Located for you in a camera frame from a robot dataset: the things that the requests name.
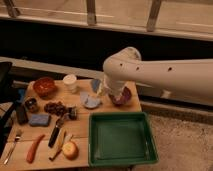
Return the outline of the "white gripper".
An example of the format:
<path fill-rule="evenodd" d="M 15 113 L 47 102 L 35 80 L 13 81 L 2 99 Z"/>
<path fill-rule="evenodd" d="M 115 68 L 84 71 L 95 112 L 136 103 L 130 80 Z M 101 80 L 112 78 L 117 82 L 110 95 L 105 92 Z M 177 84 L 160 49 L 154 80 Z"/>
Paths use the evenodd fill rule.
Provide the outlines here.
<path fill-rule="evenodd" d="M 107 82 L 103 80 L 98 88 L 97 95 L 111 95 L 116 100 L 120 99 L 124 90 L 124 82 Z"/>

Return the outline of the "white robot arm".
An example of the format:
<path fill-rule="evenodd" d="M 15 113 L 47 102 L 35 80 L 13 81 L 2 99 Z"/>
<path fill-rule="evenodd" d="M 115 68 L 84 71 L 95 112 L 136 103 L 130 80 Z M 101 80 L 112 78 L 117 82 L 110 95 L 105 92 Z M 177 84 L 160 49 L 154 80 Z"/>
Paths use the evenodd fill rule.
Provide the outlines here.
<path fill-rule="evenodd" d="M 103 72 L 110 95 L 133 81 L 213 105 L 213 59 L 143 61 L 136 48 L 126 47 L 103 62 Z"/>

